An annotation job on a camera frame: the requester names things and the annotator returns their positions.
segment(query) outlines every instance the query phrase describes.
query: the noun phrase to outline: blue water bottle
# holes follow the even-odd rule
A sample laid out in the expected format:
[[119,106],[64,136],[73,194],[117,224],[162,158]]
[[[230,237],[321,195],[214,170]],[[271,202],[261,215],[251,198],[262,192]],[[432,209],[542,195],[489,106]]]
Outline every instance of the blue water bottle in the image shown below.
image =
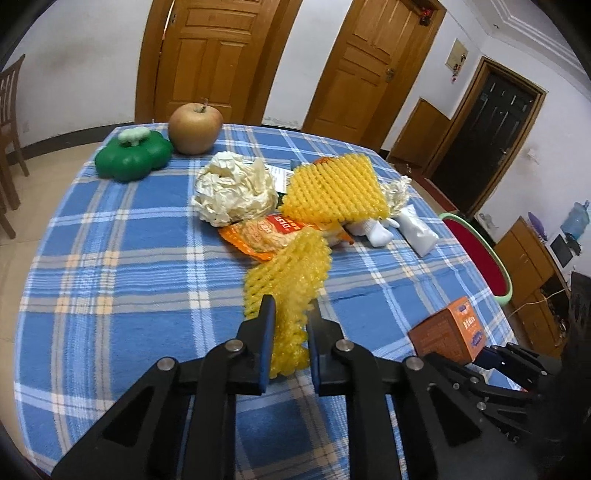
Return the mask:
[[581,205],[579,202],[575,202],[572,210],[569,213],[569,216],[566,217],[566,220],[561,225],[560,229],[564,233],[570,233],[575,240],[578,240],[585,228],[589,224],[589,213],[587,212],[587,208],[589,207],[589,201],[585,201],[584,205]]

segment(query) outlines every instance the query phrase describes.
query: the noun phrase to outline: wooden drawer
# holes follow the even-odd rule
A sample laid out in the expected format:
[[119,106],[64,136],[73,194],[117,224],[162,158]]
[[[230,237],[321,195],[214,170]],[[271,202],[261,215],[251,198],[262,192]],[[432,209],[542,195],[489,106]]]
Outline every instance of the wooden drawer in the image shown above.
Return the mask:
[[533,295],[543,283],[540,274],[528,257],[525,257],[509,276],[513,282],[512,303],[515,307],[526,303],[526,298]]
[[510,230],[495,245],[495,253],[499,256],[510,275],[524,263],[527,256],[525,250]]
[[532,349],[538,353],[544,353],[551,356],[560,356],[562,348],[556,346],[560,339],[556,336],[558,327],[554,321],[544,296],[536,291],[533,295],[527,297],[524,303],[535,303],[525,305],[517,313],[527,336],[530,339]]
[[535,269],[538,271],[542,283],[548,280],[554,274],[552,260],[548,257],[545,246],[540,243],[536,234],[525,223],[523,218],[519,218],[516,221],[515,225],[511,228],[511,232],[515,235],[515,238],[523,247],[526,255],[535,265]]

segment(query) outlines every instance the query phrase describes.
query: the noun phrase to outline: crumpled paper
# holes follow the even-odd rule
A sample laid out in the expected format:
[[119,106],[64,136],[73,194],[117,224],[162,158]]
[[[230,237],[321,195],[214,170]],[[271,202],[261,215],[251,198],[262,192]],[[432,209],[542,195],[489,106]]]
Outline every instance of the crumpled paper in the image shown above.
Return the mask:
[[200,170],[191,204],[201,220],[225,226],[271,213],[277,198],[273,178],[260,158],[244,164],[242,155],[226,151],[215,154]]
[[402,208],[408,203],[410,194],[408,186],[412,180],[406,175],[400,177],[399,180],[393,180],[387,185],[380,184],[380,189],[386,197],[386,203],[390,207],[390,217],[400,215]]

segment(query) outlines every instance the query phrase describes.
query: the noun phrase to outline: green broccoli toy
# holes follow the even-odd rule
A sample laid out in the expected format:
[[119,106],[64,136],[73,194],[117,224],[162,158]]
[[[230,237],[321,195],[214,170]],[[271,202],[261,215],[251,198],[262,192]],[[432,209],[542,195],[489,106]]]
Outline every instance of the green broccoli toy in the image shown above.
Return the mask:
[[159,132],[147,127],[128,128],[96,154],[96,172],[103,179],[141,180],[150,171],[165,167],[172,154],[172,143]]

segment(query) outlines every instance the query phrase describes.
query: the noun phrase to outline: purple object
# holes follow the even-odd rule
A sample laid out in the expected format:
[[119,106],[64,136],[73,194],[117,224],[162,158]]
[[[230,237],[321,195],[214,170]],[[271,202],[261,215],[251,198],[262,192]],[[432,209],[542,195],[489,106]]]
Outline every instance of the purple object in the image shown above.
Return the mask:
[[544,231],[544,225],[542,225],[540,219],[537,218],[536,215],[534,215],[531,212],[527,212],[527,216],[530,219],[531,226],[534,227],[534,230],[538,233],[538,235],[542,237],[544,241],[548,240],[546,232]]

